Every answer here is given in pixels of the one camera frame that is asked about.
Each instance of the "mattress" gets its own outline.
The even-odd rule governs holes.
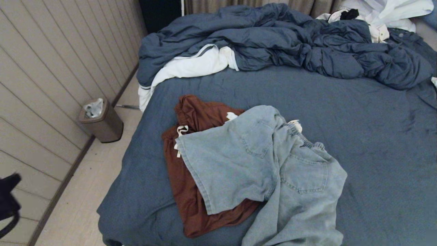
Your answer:
[[[415,50],[436,68],[437,53],[421,38],[390,32],[393,42]],[[437,241],[437,94],[429,79],[395,90],[372,78],[341,79],[270,66],[172,78],[156,87],[121,172],[97,210],[106,245],[234,246],[254,221],[257,212],[240,225],[194,239],[184,236],[161,134],[177,123],[173,109],[186,94],[233,108],[271,105],[286,120],[298,119],[310,141],[324,143],[348,173],[336,209],[343,245],[427,246]]]

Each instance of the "floor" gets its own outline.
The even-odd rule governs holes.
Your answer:
[[[138,105],[136,75],[118,104]],[[97,207],[121,170],[121,159],[141,119],[141,111],[115,108],[125,126],[121,140],[95,140],[50,215],[36,246],[104,246]]]

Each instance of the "plastic bag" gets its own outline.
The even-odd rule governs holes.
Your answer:
[[[87,118],[96,118],[102,113],[103,99],[99,98],[97,101],[83,106],[83,109],[86,111]]]

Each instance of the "brown clothing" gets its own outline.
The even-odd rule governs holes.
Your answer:
[[[233,109],[220,102],[203,102],[194,95],[179,98],[175,109],[178,125],[188,126],[188,132],[204,131],[222,126],[228,119],[228,112],[240,115],[241,109]],[[177,157],[174,149],[178,138],[177,126],[162,134],[167,170],[179,214],[184,224],[184,234],[189,238],[201,236],[222,226],[237,225],[247,219],[259,206],[260,202],[245,199],[232,210],[219,214],[207,215],[206,207],[193,177],[188,171],[182,157]]]

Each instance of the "denim shorts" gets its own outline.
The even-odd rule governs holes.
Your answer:
[[[336,204],[347,174],[272,106],[253,107],[221,127],[176,139],[208,214],[244,199],[267,201],[244,246],[340,245]]]

